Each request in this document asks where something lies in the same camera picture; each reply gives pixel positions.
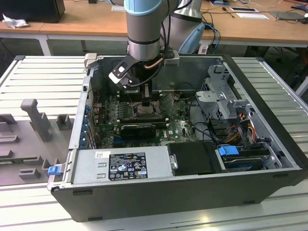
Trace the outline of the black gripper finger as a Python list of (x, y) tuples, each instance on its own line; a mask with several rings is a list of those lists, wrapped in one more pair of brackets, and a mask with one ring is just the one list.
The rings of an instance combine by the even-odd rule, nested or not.
[(142, 85), (142, 106), (150, 106), (152, 99), (152, 85), (144, 84)]

